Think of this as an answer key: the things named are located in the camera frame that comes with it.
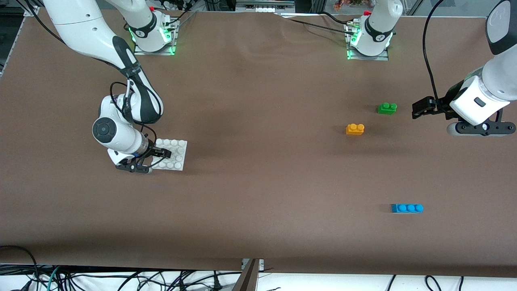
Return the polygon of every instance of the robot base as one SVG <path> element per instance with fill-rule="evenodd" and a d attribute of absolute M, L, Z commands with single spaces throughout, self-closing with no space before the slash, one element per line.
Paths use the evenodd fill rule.
<path fill-rule="evenodd" d="M 138 55 L 175 55 L 176 54 L 176 43 L 178 41 L 179 20 L 170 24 L 165 29 L 170 30 L 170 32 L 165 32 L 163 35 L 166 38 L 170 38 L 171 41 L 169 43 L 167 43 L 163 48 L 161 48 L 160 50 L 157 50 L 155 52 L 147 52 L 147 51 L 142 50 L 138 45 L 136 45 L 134 48 L 134 54 L 138 54 Z"/>
<path fill-rule="evenodd" d="M 345 31 L 350 31 L 353 33 L 358 32 L 358 28 L 355 25 L 347 25 L 343 24 Z M 388 60 L 388 49 L 384 49 L 384 51 L 376 56 L 367 56 L 360 53 L 355 47 L 353 47 L 350 43 L 352 42 L 353 35 L 345 34 L 346 41 L 346 58 L 349 60 L 366 60 L 366 61 L 387 61 Z"/>

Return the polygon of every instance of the brown table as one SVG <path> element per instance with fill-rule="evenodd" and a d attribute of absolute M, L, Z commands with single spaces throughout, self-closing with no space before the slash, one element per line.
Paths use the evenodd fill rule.
<path fill-rule="evenodd" d="M 123 34 L 121 15 L 103 13 Z M 116 170 L 91 134 L 122 76 L 27 19 L 0 80 L 1 243 L 48 264 L 239 269 L 262 257 L 284 272 L 515 276 L 517 135 L 458 138 L 442 115 L 411 119 L 432 93 L 424 21 L 401 18 L 390 61 L 368 62 L 347 60 L 339 33 L 274 14 L 194 15 L 175 56 L 139 56 L 165 105 L 153 128 L 188 140 L 185 168 L 141 175 Z M 428 44 L 441 95 L 491 58 L 481 18 L 434 19 Z M 385 101 L 395 115 L 376 114 Z M 348 123 L 365 134 L 342 134 Z"/>

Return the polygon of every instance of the metal mounting plate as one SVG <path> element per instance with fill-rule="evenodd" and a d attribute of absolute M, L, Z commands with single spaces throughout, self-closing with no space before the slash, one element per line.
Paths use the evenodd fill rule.
<path fill-rule="evenodd" d="M 345 31 L 355 32 L 354 27 L 343 24 Z M 349 60 L 366 60 L 366 61 L 388 61 L 388 49 L 385 48 L 384 51 L 380 55 L 376 56 L 367 56 L 360 53 L 355 47 L 353 47 L 350 42 L 352 41 L 352 36 L 349 34 L 345 34 L 346 41 L 346 58 Z"/>
<path fill-rule="evenodd" d="M 246 267 L 246 265 L 248 264 L 249 261 L 250 261 L 250 259 L 242 259 L 242 262 L 240 264 L 240 269 L 244 270 L 244 268 Z M 264 271 L 264 259 L 259 259 L 258 265 L 259 265 L 258 270 Z"/>
<path fill-rule="evenodd" d="M 167 43 L 163 48 L 155 52 L 146 52 L 142 50 L 138 45 L 135 46 L 134 54 L 138 55 L 175 55 L 176 54 L 176 43 L 178 41 L 178 30 L 179 30 L 179 20 L 170 25 L 173 28 L 171 33 L 171 42 Z"/>

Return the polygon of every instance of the white robotic arm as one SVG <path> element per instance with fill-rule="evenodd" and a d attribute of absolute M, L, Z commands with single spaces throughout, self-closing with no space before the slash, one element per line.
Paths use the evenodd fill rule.
<path fill-rule="evenodd" d="M 359 18 L 360 33 L 351 41 L 361 54 L 376 56 L 389 46 L 393 28 L 402 15 L 400 0 L 378 0 L 371 15 Z"/>
<path fill-rule="evenodd" d="M 515 132 L 515 124 L 501 118 L 503 107 L 517 100 L 517 1 L 500 1 L 485 27 L 494 57 L 451 87 L 443 98 L 426 97 L 414 103 L 413 119 L 445 113 L 446 119 L 459 119 L 447 128 L 448 133 L 458 136 Z M 491 121 L 495 113 L 496 120 Z"/>
<path fill-rule="evenodd" d="M 68 47 L 111 64 L 128 79 L 125 94 L 103 99 L 92 133 L 100 144 L 108 148 L 109 156 L 117 168 L 131 172 L 150 172 L 148 167 L 128 162 L 136 162 L 136 157 L 143 161 L 150 155 L 170 157 L 171 153 L 154 147 L 152 141 L 133 128 L 132 124 L 155 123 L 163 114 L 162 100 L 147 80 L 140 63 L 127 43 L 108 27 L 95 0 L 44 0 L 44 3 L 52 23 Z M 140 25 L 154 22 L 154 25 L 147 24 L 140 45 L 164 45 L 153 39 L 157 35 L 153 33 L 154 29 L 160 25 L 156 24 L 155 14 L 145 6 L 145 0 L 120 0 L 117 3 L 119 5 L 116 7 L 125 12 L 128 23 Z"/>

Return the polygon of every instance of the black wrist strap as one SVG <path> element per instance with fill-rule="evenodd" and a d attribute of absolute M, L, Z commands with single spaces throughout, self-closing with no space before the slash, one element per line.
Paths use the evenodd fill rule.
<path fill-rule="evenodd" d="M 124 75 L 126 78 L 133 77 L 134 75 L 137 75 L 142 70 L 142 66 L 140 65 L 140 62 L 136 62 L 132 64 L 129 67 L 125 67 L 123 69 L 119 69 L 118 71 Z"/>
<path fill-rule="evenodd" d="M 151 19 L 151 22 L 149 22 L 148 25 L 144 26 L 144 27 L 139 27 L 139 28 L 136 28 L 136 27 L 133 27 L 131 25 L 128 24 L 129 28 L 131 29 L 131 31 L 138 37 L 140 38 L 146 38 L 147 37 L 147 34 L 149 32 L 151 32 L 153 29 L 155 29 L 156 27 L 156 15 L 154 13 L 151 13 L 153 15 L 153 19 Z"/>
<path fill-rule="evenodd" d="M 370 17 L 366 18 L 366 21 L 364 22 L 364 28 L 366 29 L 366 32 L 372 36 L 374 42 L 383 42 L 393 31 L 391 29 L 388 32 L 380 32 L 373 29 L 373 27 L 370 25 Z"/>

